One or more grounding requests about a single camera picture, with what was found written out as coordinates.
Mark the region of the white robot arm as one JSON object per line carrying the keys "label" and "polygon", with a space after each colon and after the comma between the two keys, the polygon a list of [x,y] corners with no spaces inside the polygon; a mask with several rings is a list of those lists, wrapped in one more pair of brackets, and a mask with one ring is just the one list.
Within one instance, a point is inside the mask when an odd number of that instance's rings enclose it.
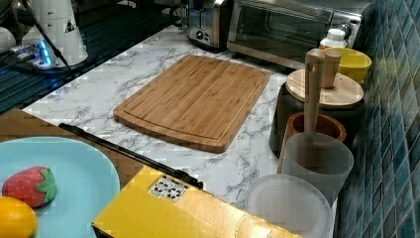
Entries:
{"label": "white robot arm", "polygon": [[72,0],[1,0],[1,54],[39,70],[74,69],[88,59]]}

